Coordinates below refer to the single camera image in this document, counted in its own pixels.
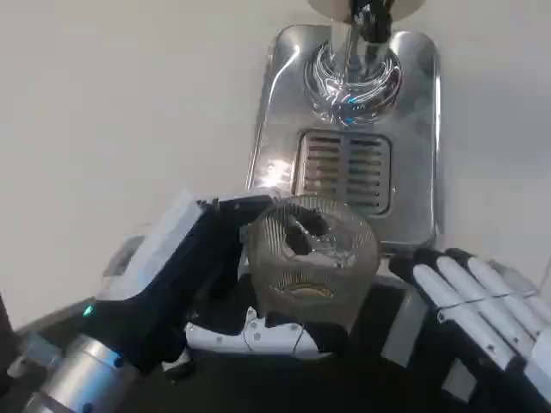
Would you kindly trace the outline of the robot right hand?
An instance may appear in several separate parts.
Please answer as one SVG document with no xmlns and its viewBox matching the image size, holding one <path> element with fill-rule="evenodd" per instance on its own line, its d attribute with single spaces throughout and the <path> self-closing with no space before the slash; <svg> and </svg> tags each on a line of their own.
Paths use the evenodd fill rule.
<svg viewBox="0 0 551 413">
<path fill-rule="evenodd" d="M 498 404 L 550 410 L 550 306 L 530 281 L 460 249 L 417 250 L 388 268 L 417 288 L 456 359 Z"/>
</svg>

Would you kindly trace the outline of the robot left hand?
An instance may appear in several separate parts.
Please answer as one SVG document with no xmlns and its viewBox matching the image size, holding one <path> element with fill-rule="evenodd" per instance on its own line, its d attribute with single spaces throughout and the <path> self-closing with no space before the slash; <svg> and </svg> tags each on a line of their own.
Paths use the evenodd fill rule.
<svg viewBox="0 0 551 413">
<path fill-rule="evenodd" d="M 84 312 L 84 334 L 141 373 L 174 362 L 186 348 L 215 354 L 325 357 L 312 332 L 288 322 L 269 327 L 252 305 L 237 333 L 187 323 L 198 291 L 218 280 L 236 281 L 240 231 L 276 202 L 272 194 L 199 204 L 185 194 L 143 238 L 122 274 Z"/>
</svg>

